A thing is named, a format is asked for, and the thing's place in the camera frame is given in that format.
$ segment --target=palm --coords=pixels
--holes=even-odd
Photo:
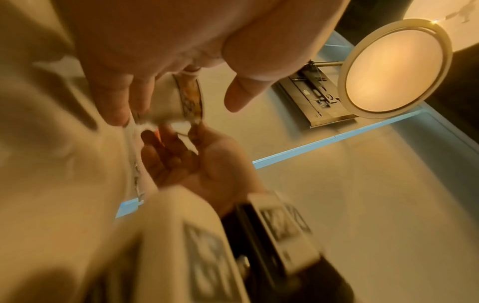
[[[251,161],[234,140],[204,126],[198,128],[192,139],[198,155],[167,127],[160,129],[162,143],[151,132],[142,134],[142,159],[158,187],[183,185],[220,215],[249,192],[263,191]]]

